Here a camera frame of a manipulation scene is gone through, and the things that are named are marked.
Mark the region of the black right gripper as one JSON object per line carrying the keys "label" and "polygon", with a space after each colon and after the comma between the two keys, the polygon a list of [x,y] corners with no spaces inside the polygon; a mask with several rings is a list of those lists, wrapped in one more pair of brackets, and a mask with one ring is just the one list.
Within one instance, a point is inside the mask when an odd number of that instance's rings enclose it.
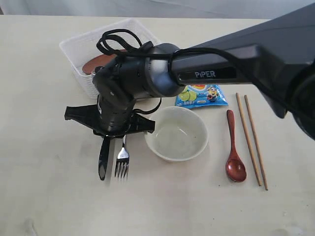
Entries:
{"label": "black right gripper", "polygon": [[65,120],[74,120],[93,130],[95,135],[110,138],[121,138],[126,134],[139,132],[153,133],[155,121],[136,113],[132,100],[125,109],[110,104],[101,95],[95,105],[67,107]]}

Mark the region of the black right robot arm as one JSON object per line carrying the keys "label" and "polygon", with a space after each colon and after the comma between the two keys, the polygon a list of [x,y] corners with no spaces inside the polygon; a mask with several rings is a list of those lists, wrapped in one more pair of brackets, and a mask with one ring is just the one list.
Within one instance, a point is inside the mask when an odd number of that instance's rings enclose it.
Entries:
{"label": "black right robot arm", "polygon": [[133,47],[122,33],[130,30],[106,31],[96,44],[112,57],[93,73],[97,103],[67,107],[66,120],[105,138],[153,132],[155,123],[134,108],[138,99],[174,97],[186,85],[253,84],[277,117],[290,112],[315,136],[314,4],[187,49],[152,42]]}

